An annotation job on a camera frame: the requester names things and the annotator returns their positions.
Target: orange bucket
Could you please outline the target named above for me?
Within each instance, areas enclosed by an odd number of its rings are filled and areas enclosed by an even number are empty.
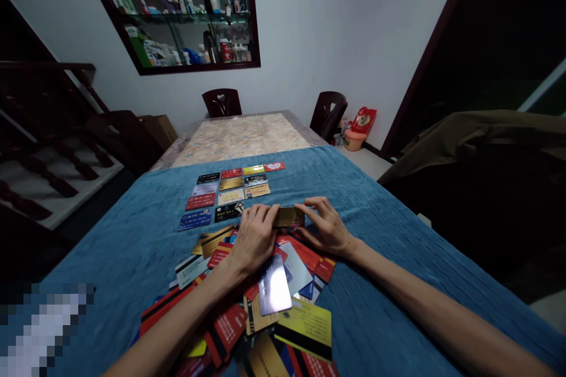
[[[350,151],[358,151],[361,149],[361,143],[367,139],[367,134],[355,133],[352,130],[345,131],[344,147]]]

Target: red bag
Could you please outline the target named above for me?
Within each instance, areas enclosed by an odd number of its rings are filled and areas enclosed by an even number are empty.
[[[368,134],[371,130],[371,126],[376,120],[376,115],[377,110],[363,107],[356,115],[354,124],[352,124],[352,128],[350,129],[355,133]]]

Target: wall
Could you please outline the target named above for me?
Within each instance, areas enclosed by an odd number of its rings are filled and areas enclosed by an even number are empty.
[[[256,0],[262,67],[140,77],[100,0],[11,0],[60,61],[91,62],[111,110],[167,114],[182,132],[200,95],[231,87],[245,113],[290,109],[310,122],[318,93],[343,92],[347,116],[379,109],[381,147],[446,0]]]

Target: chair backrest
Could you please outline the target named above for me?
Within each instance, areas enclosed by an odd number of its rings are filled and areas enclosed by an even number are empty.
[[[207,91],[202,95],[211,118],[235,116],[242,114],[238,90],[233,88],[218,88]]]
[[[347,107],[348,102],[344,94],[336,91],[323,91],[318,96],[317,105],[314,107],[311,129],[327,143],[332,144],[334,132]]]
[[[136,177],[149,171],[164,153],[132,111],[95,115],[85,128]]]

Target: tablecloth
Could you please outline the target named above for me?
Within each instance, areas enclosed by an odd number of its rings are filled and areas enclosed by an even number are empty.
[[[50,375],[97,376],[126,351],[142,311],[175,278],[198,236],[236,219],[178,233],[202,174],[273,161],[271,194],[245,200],[291,206],[327,196],[353,235],[499,328],[557,371],[566,338],[540,319],[332,146],[147,173],[108,211],[45,284],[93,283],[75,334]],[[339,263],[317,304],[332,313],[333,356],[341,376],[453,376],[463,371],[363,272]],[[229,375],[236,374],[235,366]]]

